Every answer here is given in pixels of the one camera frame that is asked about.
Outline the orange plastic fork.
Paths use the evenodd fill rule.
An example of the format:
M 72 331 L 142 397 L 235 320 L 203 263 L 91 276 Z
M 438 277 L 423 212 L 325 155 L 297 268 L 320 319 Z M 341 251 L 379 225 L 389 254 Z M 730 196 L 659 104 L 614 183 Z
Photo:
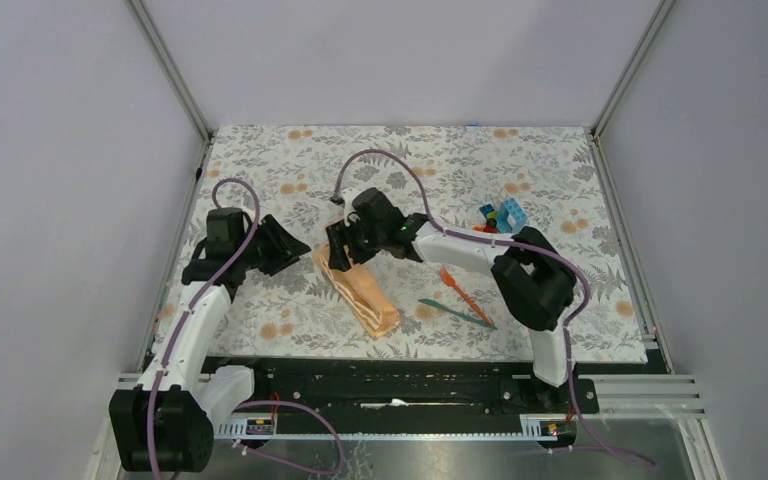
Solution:
M 446 269 L 441 267 L 439 269 L 439 276 L 443 283 L 454 290 L 461 299 L 472 309 L 474 313 L 487 325 L 494 326 L 493 321 L 483 312 L 483 310 L 475 303 L 475 301 L 457 284 L 455 278 Z

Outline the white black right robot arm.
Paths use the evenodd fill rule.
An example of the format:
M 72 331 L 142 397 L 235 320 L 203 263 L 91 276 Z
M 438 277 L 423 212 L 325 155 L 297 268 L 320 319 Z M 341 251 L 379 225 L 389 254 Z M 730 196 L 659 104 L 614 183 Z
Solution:
M 525 326 L 534 354 L 535 402 L 557 412 L 573 398 L 571 347 L 562 313 L 582 274 L 532 227 L 518 233 L 482 233 L 437 222 L 429 213 L 405 215 L 376 188 L 347 189 L 330 198 L 343 210 L 326 228 L 328 266 L 347 272 L 380 252 L 417 263 L 452 265 L 492 278 L 510 315 Z

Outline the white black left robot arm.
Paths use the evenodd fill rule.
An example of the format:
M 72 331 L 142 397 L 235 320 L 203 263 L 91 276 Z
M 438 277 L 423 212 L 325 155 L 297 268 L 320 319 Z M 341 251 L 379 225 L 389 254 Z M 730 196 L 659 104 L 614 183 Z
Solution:
M 297 263 L 310 247 L 270 214 L 216 208 L 206 235 L 181 274 L 180 319 L 135 386 L 118 389 L 108 412 L 124 470 L 201 472 L 213 450 L 215 428 L 240 404 L 256 411 L 270 385 L 248 367 L 221 367 L 200 375 L 209 344 L 250 271 L 273 276 Z

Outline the peach satin napkin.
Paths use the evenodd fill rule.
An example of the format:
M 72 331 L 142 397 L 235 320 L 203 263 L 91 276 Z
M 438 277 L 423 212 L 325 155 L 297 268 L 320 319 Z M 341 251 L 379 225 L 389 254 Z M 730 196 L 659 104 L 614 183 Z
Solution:
M 369 336 L 381 338 L 400 324 L 401 314 L 363 265 L 351 264 L 346 272 L 330 268 L 328 245 L 316 248 L 312 258 Z

